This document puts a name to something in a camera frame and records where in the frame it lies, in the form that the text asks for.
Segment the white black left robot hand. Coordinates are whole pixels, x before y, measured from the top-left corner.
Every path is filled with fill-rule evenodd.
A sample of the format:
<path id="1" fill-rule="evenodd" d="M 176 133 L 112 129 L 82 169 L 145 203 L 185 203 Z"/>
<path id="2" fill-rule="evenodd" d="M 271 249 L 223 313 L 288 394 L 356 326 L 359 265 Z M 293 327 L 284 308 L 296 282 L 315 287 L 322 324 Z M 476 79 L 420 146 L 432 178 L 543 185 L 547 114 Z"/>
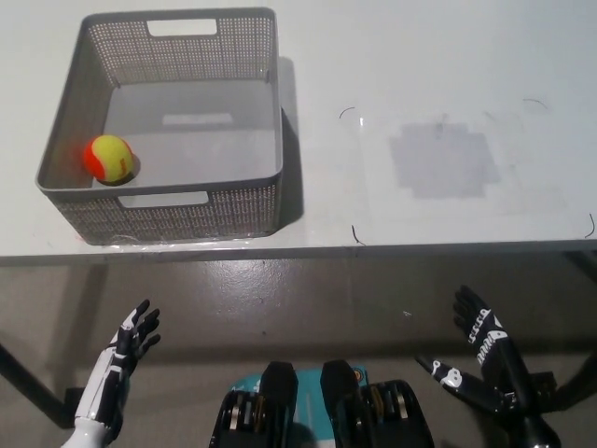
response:
<path id="1" fill-rule="evenodd" d="M 129 382 L 140 360 L 160 341 L 160 310 L 149 300 L 137 305 L 100 353 L 76 409 L 85 418 L 111 428 L 121 419 Z"/>

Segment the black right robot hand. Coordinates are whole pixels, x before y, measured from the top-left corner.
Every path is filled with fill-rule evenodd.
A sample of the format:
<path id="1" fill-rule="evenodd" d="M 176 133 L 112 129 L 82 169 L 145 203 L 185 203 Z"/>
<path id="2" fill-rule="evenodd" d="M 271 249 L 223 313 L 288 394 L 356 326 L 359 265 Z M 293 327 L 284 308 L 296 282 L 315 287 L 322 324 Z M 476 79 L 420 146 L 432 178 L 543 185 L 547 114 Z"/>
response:
<path id="1" fill-rule="evenodd" d="M 417 356 L 418 364 L 476 410 L 500 417 L 538 413 L 531 375 L 495 311 L 470 287 L 460 286 L 454 297 L 454 324 L 474 349 L 480 378 L 428 355 Z"/>

